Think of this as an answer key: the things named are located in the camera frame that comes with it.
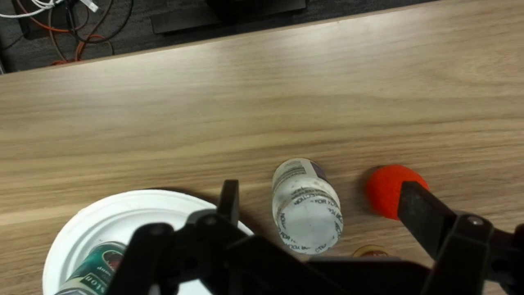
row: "plastic bottle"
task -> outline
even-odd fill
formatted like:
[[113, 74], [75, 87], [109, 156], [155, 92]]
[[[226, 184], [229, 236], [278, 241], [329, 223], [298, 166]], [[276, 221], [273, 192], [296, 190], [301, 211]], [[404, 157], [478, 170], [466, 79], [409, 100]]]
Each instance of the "plastic bottle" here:
[[275, 170], [272, 198], [275, 225], [290, 249], [319, 254], [339, 241], [339, 197], [308, 159], [290, 159]]

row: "white plate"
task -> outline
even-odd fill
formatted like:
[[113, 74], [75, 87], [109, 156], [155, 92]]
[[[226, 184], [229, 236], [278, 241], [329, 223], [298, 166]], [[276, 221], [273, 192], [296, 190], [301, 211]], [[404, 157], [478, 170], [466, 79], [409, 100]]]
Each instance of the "white plate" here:
[[[168, 223], [180, 229], [186, 218], [213, 203], [168, 190], [132, 190], [106, 197], [80, 210], [55, 236], [46, 259], [42, 290], [55, 295], [91, 247], [103, 241], [127, 244], [132, 233], [147, 223]], [[180, 295], [208, 295], [198, 282], [180, 285]]]

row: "dark background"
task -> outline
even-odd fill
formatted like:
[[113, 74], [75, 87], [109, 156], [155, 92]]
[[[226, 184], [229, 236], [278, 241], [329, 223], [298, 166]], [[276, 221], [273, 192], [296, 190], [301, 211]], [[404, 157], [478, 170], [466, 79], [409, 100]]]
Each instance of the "dark background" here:
[[[98, 7], [105, 7], [105, 2], [106, 0], [95, 0]], [[114, 54], [123, 54], [123, 52], [162, 48], [168, 44], [180, 44], [180, 43], [218, 38], [218, 36], [396, 8], [396, 7], [422, 3], [422, 2], [429, 2], [429, 0], [309, 0], [308, 10], [299, 13], [270, 16], [270, 18], [252, 21], [242, 26], [190, 29], [190, 31], [175, 33], [170, 36], [157, 36], [152, 33], [152, 26], [149, 20], [150, 15], [157, 15], [157, 13], [162, 13], [167, 10], [177, 10], [177, 8], [181, 10], [181, 8], [201, 7], [204, 5], [204, 0], [136, 0], [132, 16], [127, 26], [111, 43], [114, 46]], [[129, 0], [114, 0], [113, 10], [109, 11], [106, 21], [101, 25], [98, 33], [101, 34], [111, 33], [123, 21], [127, 5], [129, 5]], [[13, 3], [10, 0], [0, 0], [0, 11], [13, 13], [14, 11]], [[91, 15], [90, 25], [93, 25], [98, 18], [100, 18], [100, 13]], [[62, 25], [64, 20], [65, 20], [64, 15], [55, 13], [54, 25], [59, 26]], [[57, 41], [64, 49], [64, 52], [69, 57], [72, 57], [75, 39], [69, 34], [57, 34]], [[111, 52], [106, 44], [96, 44], [96, 46], [87, 48], [83, 59], [93, 59], [93, 57], [101, 57], [109, 54]], [[26, 39], [23, 38], [19, 21], [3, 20], [3, 18], [0, 18], [0, 57], [6, 72], [46, 67], [59, 61], [49, 41], [47, 33], [39, 34], [34, 39]]]

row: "red ball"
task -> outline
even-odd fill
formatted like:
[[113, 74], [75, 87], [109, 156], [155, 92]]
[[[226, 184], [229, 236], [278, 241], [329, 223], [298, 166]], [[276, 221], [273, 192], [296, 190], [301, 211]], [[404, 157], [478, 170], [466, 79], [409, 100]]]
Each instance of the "red ball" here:
[[404, 182], [417, 182], [429, 190], [427, 182], [404, 166], [383, 166], [365, 184], [365, 193], [376, 213], [398, 220], [399, 193]]

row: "wooden table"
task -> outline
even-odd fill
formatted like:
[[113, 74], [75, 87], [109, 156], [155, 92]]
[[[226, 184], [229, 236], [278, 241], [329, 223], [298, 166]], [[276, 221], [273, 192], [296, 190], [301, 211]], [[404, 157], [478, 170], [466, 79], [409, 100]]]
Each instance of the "wooden table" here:
[[524, 221], [522, 15], [522, 0], [442, 0], [1, 75], [0, 293], [41, 293], [60, 226], [123, 190], [214, 200], [236, 177], [242, 218], [276, 241], [270, 177], [296, 156], [321, 164], [342, 198], [331, 256], [378, 244], [429, 264], [358, 190], [389, 162], [511, 231]]

